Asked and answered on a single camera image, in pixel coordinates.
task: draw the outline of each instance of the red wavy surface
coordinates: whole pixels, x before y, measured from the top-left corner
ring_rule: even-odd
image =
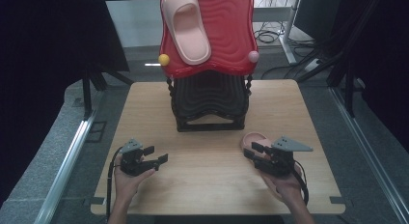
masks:
[[[211,56],[197,66],[185,64],[177,54],[164,22],[160,54],[167,54],[171,59],[168,66],[162,67],[165,74],[171,78],[186,77],[203,70],[218,70],[231,75],[251,74],[256,63],[249,61],[248,54],[258,51],[252,26],[253,0],[198,1]]]

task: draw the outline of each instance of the pink slipper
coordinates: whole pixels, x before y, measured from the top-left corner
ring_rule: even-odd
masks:
[[[241,141],[241,144],[240,144],[241,150],[248,149],[248,150],[252,151],[253,153],[255,153],[255,155],[260,156],[260,157],[264,157],[265,154],[261,154],[261,153],[257,152],[256,150],[252,149],[252,142],[256,142],[256,143],[261,144],[261,145],[266,146],[266,147],[271,147],[271,144],[273,143],[273,142],[271,142],[271,140],[269,140],[263,134],[258,133],[258,132],[250,132],[250,133],[247,133],[246,135],[244,135],[244,137],[243,137],[243,139]],[[267,186],[270,189],[270,191],[272,192],[272,194],[279,201],[283,202],[283,197],[281,196],[280,193],[277,192],[276,185],[271,180],[264,177],[263,175],[261,175],[261,177],[264,180],[265,184],[267,184]]]
[[[252,149],[252,143],[256,142],[266,147],[271,147],[271,140],[265,137],[263,134],[258,132],[250,132],[244,135],[241,141],[241,150],[248,149],[255,153],[256,156],[264,157],[265,154],[261,154],[256,150]]]
[[[211,54],[198,0],[162,0],[162,11],[180,58],[188,65]]]

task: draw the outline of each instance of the yellow ball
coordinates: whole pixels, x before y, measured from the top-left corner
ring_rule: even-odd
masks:
[[[171,59],[169,58],[167,54],[160,54],[158,61],[159,61],[160,66],[166,67],[169,65],[169,62],[171,61]]]

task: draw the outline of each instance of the gray floor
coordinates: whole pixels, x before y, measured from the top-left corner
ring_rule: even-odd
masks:
[[[157,48],[126,49],[131,68],[124,75],[135,81],[163,81],[160,68],[146,68],[146,60],[155,61]],[[286,66],[286,56],[280,48],[261,49],[263,53],[254,74],[260,79],[263,72],[272,67]],[[292,78],[298,69],[272,70],[264,79]],[[359,145],[346,125],[330,90],[326,87],[324,71],[300,84],[300,89],[314,122],[317,134],[333,170],[346,211],[341,215],[316,214],[317,223],[399,223],[391,203],[379,181],[372,173]],[[104,92],[99,113],[95,117],[92,133],[77,159],[61,202],[55,211],[52,223],[104,223],[103,216],[90,212],[97,180],[110,148],[116,125],[119,121],[129,87],[105,74],[109,88]],[[15,187],[10,198],[0,210],[0,223],[33,223],[48,189],[63,161],[69,144],[75,135],[82,116],[82,84],[67,88],[66,102],[54,127],[49,132],[30,167]],[[376,119],[359,93],[354,97],[356,121],[370,142],[374,152],[394,182],[403,199],[409,199],[409,155],[391,133]],[[154,223],[155,217],[132,215],[129,223]],[[238,223],[239,218],[231,219]],[[293,223],[284,216],[285,223]]]

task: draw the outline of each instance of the wooden table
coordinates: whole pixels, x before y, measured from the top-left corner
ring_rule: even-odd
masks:
[[[310,190],[308,208],[311,213],[343,213],[345,205],[330,202],[330,197],[341,195],[296,82],[256,80],[252,85],[243,130],[177,132],[168,85],[165,82],[133,84],[95,196],[106,197],[109,162],[115,150],[133,137],[146,147],[154,145],[155,153],[146,159],[169,154],[169,161],[140,185],[129,213],[289,213],[239,147],[247,132],[258,131],[273,141],[286,135],[313,147],[313,152],[294,154],[306,170]],[[115,185],[112,192],[115,201]],[[104,214],[105,206],[92,205],[91,210]]]

